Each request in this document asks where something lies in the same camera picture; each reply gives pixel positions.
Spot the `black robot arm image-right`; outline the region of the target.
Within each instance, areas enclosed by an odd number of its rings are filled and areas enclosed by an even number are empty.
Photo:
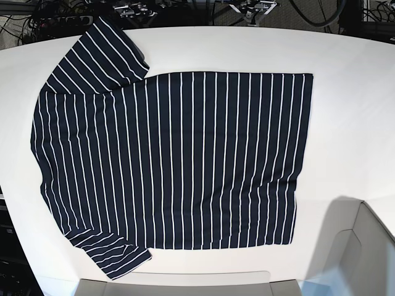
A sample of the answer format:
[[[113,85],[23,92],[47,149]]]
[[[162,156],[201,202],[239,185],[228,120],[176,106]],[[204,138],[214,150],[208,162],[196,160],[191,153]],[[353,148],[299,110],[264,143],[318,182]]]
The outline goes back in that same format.
[[[249,27],[258,27],[260,22],[278,6],[276,1],[245,0],[230,1],[228,5],[245,21]]]

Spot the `black robot arm image-left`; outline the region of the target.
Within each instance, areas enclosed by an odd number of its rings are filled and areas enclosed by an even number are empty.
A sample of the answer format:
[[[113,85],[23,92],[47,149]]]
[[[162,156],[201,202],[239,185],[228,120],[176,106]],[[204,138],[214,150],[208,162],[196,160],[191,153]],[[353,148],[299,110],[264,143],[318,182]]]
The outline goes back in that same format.
[[[115,1],[111,6],[121,18],[126,19],[149,18],[157,15],[154,6],[144,1]]]

